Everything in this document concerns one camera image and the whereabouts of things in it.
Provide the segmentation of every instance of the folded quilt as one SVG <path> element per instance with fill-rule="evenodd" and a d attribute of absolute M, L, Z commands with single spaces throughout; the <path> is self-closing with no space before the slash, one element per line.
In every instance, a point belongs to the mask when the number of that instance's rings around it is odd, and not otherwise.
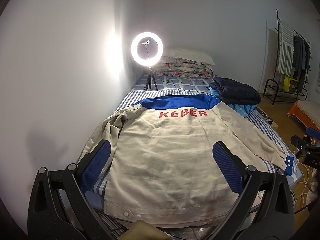
<path fill-rule="evenodd" d="M 181 77 L 214 77 L 213 65 L 187 60 L 162 56 L 155 66 L 157 76 L 181 76 Z"/>
<path fill-rule="evenodd" d="M 242 84 L 233 79 L 214 77 L 209 85 L 216 90 L 220 100 L 225 104 L 257 105 L 261 101 L 259 93 L 251 86 Z"/>

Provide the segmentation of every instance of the electrical cord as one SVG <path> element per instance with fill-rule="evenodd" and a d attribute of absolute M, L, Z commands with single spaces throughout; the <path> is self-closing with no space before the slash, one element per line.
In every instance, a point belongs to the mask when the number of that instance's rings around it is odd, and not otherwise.
<path fill-rule="evenodd" d="M 297 210 L 294 214 L 298 214 L 300 211 L 305 210 L 308 206 L 311 205 L 311 203 L 309 203 L 308 205 L 304 206 L 303 208 L 300 208 L 299 210 Z"/>
<path fill-rule="evenodd" d="M 182 239 L 182 240 L 188 240 L 188 239 L 185 239 L 185 238 L 181 238 L 181 237 L 178 237 L 178 236 L 173 236 L 173 235 L 171 235 L 172 237 L 174 237 L 174 238 L 179 238 L 179 239 Z"/>
<path fill-rule="evenodd" d="M 303 206 L 303 204 L 304 204 L 304 196 L 305 196 L 305 195 L 308 195 L 308 193 L 304 193 L 304 191 L 305 191 L 305 189 L 306 189 L 306 187 L 307 187 L 307 185 L 308 185 L 308 181 L 309 181 L 309 178 L 310 178 L 310 175 L 309 175 L 309 168 L 310 168 L 310 167 L 307 167 L 306 165 L 300 163 L 299 160 L 298 160 L 298 163 L 301 164 L 303 167 L 305 167 L 306 170 L 307 170 L 307 180 L 305 179 L 304 173 L 302 173 L 302 175 L 303 175 L 303 180 L 304 180 L 304 181 L 298 181 L 298 183 L 303 183 L 303 184 L 304 184 L 304 188 L 303 188 L 302 194 L 300 194 L 299 196 L 297 196 L 297 198 L 296 198 L 296 200 L 295 200 L 295 203 L 297 203 L 298 198 L 299 198 L 299 197 L 302 197 L 301 206 Z"/>
<path fill-rule="evenodd" d="M 162 80 L 162 79 L 160 79 L 160 80 L 161 80 L 162 82 L 165 82 L 165 83 L 173 84 L 174 87 L 176 88 L 176 90 L 183 90 L 183 91 L 185 91 L 185 92 L 189 92 L 189 91 L 195 90 L 195 91 L 197 91 L 198 93 L 204 93 L 204 94 L 207 94 L 207 95 L 211 95 L 210 93 L 198 91 L 198 90 L 196 90 L 195 88 L 190 89 L 190 90 L 185 90 L 185 89 L 183 89 L 183 88 L 177 88 L 172 79 L 168 79 L 168 80 L 171 80 L 171 82 L 164 81 L 164 80 Z"/>

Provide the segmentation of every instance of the blue checkered bedsheet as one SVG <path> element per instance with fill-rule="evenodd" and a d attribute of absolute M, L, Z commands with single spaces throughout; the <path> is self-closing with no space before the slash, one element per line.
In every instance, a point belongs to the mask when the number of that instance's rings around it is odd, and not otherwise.
<path fill-rule="evenodd" d="M 133 90 L 144 90 L 147 83 L 147 77 L 148 74 L 144 74 Z M 155 79 L 159 90 L 184 89 L 187 91 L 191 90 L 208 94 L 210 94 L 209 84 L 213 82 L 211 78 L 201 77 L 155 76 Z M 156 90 L 153 81 L 151 82 L 151 89 L 148 90 Z"/>

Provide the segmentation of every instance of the jacket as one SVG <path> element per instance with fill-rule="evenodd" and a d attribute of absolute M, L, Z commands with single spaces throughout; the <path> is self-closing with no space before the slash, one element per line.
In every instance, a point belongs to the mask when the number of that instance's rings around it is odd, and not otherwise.
<path fill-rule="evenodd" d="M 98 126 L 82 156 L 101 139 L 111 144 L 100 174 L 111 165 L 104 213 L 155 226 L 199 226 L 227 214 L 238 195 L 212 157 L 217 141 L 259 171 L 268 172 L 261 158 L 286 168 L 278 146 L 208 95 L 148 98 L 122 109 Z"/>
<path fill-rule="evenodd" d="M 251 86 L 233 79 L 215 77 L 209 86 L 216 90 L 225 104 L 257 105 L 261 101 L 259 93 Z"/>

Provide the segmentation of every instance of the blue tab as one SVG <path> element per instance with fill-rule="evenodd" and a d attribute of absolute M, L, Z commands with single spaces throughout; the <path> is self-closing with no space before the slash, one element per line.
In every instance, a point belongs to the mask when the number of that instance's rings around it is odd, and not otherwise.
<path fill-rule="evenodd" d="M 289 176 L 292 175 L 292 166 L 294 162 L 294 157 L 287 156 L 285 159 L 285 163 L 287 164 L 287 167 L 285 168 L 285 173 L 288 174 Z"/>

